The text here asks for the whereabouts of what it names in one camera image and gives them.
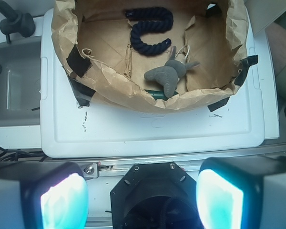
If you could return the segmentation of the gripper left finger glowing teal pad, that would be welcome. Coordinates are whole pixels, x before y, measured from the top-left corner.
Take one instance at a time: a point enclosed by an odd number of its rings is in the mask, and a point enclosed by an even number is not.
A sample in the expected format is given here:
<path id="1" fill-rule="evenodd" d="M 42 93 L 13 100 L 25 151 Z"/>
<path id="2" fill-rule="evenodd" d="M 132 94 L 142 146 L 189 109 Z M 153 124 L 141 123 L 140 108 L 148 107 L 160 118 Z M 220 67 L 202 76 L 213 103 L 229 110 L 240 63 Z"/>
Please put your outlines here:
<path id="1" fill-rule="evenodd" d="M 88 200 L 74 162 L 0 162 L 0 229 L 82 229 Z"/>

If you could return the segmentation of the gripper right finger glowing teal pad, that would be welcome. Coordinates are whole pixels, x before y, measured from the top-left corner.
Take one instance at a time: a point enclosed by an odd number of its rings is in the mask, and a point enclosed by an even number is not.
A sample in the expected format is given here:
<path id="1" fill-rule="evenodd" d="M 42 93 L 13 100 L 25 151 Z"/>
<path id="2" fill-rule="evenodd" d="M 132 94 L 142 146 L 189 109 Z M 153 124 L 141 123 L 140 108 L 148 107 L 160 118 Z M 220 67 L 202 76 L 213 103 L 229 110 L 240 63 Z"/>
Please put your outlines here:
<path id="1" fill-rule="evenodd" d="M 206 229 L 286 229 L 286 156 L 205 159 L 196 202 Z"/>

